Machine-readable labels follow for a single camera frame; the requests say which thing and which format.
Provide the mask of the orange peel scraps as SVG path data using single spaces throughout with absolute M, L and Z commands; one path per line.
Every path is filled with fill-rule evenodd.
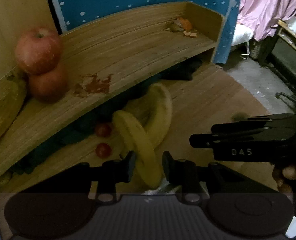
M 166 30 L 173 33 L 182 32 L 184 36 L 191 38 L 198 36 L 198 31 L 194 28 L 193 24 L 187 18 L 182 17 L 175 19 Z

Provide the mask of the red apple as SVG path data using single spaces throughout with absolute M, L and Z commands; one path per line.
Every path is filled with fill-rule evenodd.
M 29 90 L 34 98 L 41 102 L 55 103 L 68 90 L 68 74 L 62 64 L 58 64 L 50 72 L 41 75 L 30 75 Z
M 29 75 L 41 75 L 53 70 L 63 50 L 60 35 L 47 27 L 31 29 L 21 35 L 15 46 L 18 67 Z

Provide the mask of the lower red apple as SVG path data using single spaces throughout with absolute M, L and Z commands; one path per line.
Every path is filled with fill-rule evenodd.
M 68 74 L 62 64 L 58 64 L 50 72 L 41 75 L 30 75 L 29 90 L 34 98 L 41 102 L 55 103 L 68 90 Z

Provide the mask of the flat bread under shelf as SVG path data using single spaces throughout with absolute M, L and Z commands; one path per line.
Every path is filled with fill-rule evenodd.
M 4 173 L 2 176 L 0 176 L 0 187 L 6 185 L 12 178 L 11 173 Z

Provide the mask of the pink curtain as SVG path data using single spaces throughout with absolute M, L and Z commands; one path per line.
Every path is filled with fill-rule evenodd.
M 296 15 L 296 0 L 240 0 L 237 22 L 253 30 L 253 38 L 261 41 L 273 36 L 278 21 Z

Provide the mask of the yellow banana back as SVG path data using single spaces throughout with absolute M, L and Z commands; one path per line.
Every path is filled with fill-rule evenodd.
M 172 121 L 172 98 L 169 90 L 162 83 L 154 83 L 148 89 L 150 113 L 145 124 L 145 131 L 157 148 L 165 139 Z

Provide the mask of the upper red apple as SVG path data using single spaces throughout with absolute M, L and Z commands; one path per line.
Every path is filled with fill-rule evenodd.
M 18 67 L 29 75 L 41 75 L 53 70 L 63 50 L 60 35 L 47 27 L 31 29 L 21 35 L 15 46 Z

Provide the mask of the wooden desk shelf riser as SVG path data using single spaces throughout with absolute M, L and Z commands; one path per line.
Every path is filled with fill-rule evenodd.
M 196 38 L 166 28 L 187 18 Z M 207 50 L 215 50 L 224 16 L 191 2 L 118 12 L 62 37 L 70 90 L 56 103 L 29 100 L 0 140 L 0 176 L 53 134 L 137 83 Z

